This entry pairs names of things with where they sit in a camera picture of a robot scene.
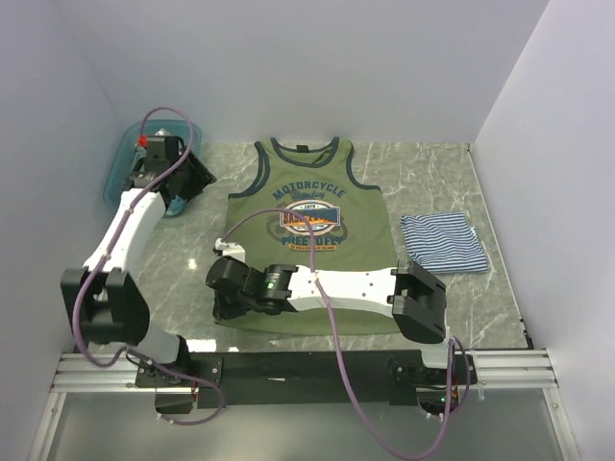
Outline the olive green tank top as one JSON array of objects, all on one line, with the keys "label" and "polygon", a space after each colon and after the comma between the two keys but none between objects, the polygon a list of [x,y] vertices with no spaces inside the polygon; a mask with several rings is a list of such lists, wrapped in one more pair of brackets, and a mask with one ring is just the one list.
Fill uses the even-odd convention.
[{"label": "olive green tank top", "polygon": [[348,139],[316,149],[256,142],[258,172],[228,196],[226,229],[249,266],[275,263],[319,270],[358,271],[396,266],[388,210],[381,189],[359,182]]}]

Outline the blue white striped tank top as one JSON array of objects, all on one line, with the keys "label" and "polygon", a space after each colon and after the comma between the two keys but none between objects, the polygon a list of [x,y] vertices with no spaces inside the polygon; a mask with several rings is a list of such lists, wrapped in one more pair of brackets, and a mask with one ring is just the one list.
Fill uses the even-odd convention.
[{"label": "blue white striped tank top", "polygon": [[478,235],[461,211],[404,215],[400,228],[408,256],[433,274],[483,273],[489,268]]}]

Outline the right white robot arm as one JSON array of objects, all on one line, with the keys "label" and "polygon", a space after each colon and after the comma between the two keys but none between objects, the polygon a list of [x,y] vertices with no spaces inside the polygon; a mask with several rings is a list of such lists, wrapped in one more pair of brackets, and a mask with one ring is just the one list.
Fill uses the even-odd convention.
[{"label": "right white robot arm", "polygon": [[421,353],[426,379],[442,383],[455,372],[446,286],[413,262],[358,272],[298,264],[259,270],[224,255],[206,285],[216,320],[227,326],[295,336],[400,332]]}]

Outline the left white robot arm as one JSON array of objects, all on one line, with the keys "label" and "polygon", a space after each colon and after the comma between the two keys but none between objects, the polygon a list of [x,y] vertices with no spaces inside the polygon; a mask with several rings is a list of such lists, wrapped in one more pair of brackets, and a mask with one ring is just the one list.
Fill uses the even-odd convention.
[{"label": "left white robot arm", "polygon": [[181,137],[160,130],[137,141],[144,155],[124,185],[119,208],[99,247],[82,267],[67,269],[61,292],[78,351],[103,367],[88,347],[115,345],[179,386],[191,377],[185,339],[157,327],[133,278],[145,243],[160,219],[176,216],[215,181]]}]

